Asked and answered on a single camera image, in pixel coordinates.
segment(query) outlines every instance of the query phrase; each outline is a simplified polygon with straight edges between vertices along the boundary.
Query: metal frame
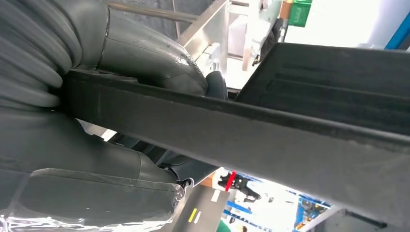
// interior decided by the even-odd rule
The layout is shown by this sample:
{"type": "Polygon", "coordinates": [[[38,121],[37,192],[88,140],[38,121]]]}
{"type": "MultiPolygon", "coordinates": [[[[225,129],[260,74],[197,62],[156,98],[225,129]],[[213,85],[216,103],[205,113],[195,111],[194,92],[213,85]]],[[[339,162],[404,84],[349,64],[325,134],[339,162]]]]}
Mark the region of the metal frame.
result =
{"type": "Polygon", "coordinates": [[[214,43],[220,44],[220,70],[226,73],[229,1],[216,0],[178,38],[194,60],[214,43]]]}
{"type": "Polygon", "coordinates": [[[409,224],[408,136],[83,73],[69,74],[65,85],[76,118],[409,224]]]}

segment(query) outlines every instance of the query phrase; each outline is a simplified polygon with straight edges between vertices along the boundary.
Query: clear plastic sheet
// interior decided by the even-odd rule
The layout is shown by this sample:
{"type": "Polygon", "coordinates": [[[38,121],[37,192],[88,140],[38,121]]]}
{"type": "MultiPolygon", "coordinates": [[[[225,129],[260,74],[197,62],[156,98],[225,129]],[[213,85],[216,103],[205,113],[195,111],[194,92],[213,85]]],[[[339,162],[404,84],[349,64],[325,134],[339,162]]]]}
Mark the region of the clear plastic sheet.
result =
{"type": "Polygon", "coordinates": [[[0,170],[0,182],[0,232],[154,231],[185,197],[178,184],[59,169],[0,170]]]}

